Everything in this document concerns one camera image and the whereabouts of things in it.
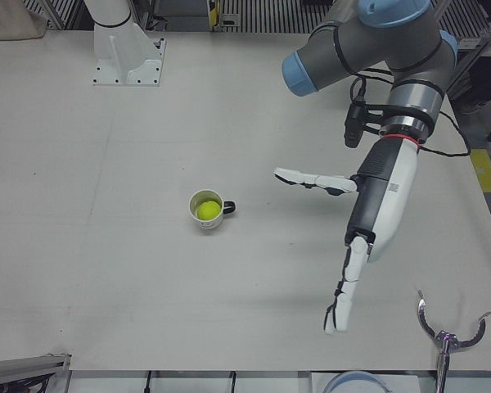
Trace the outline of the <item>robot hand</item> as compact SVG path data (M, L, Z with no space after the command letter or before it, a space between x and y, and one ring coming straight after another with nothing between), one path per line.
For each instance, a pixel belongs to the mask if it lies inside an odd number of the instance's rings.
M381 258L397 232L417 171L419 145L412 138L391 134L380 138L357 173L349 178L306 174L277 167L284 183L319 187L332 196L357 192L345 232L347 251L334 300L327 307L323 330L345 332L363 266Z

